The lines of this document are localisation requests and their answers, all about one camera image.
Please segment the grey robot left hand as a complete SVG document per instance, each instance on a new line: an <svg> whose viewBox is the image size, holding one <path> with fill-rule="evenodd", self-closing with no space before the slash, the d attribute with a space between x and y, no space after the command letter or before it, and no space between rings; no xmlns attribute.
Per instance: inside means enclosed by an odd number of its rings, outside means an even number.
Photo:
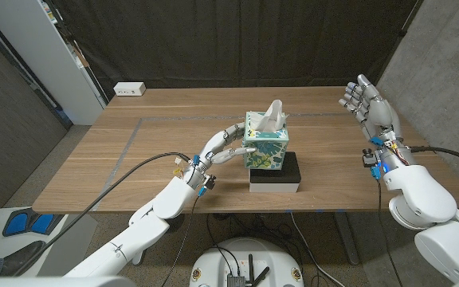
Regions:
<svg viewBox="0 0 459 287"><path fill-rule="evenodd" d="M204 183L209 176L206 171L213 164L221 164L232 159L237 155L244 155L255 152L255 147L239 147L224 149L233 141L243 137L245 131L245 123L234 124L227 129L216 133L205 145L205 147L195 155L190 161L190 166L184 171L183 180L191 188L196 189L200 184Z"/></svg>

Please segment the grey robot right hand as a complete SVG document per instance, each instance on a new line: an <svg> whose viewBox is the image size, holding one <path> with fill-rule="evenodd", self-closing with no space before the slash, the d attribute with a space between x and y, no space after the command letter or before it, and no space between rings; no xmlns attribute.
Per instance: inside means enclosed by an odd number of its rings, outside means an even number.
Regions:
<svg viewBox="0 0 459 287"><path fill-rule="evenodd" d="M356 118L385 172L416 164L410 149L403 143L398 113L363 74L357 76L356 83L347 84L339 104Z"/></svg>

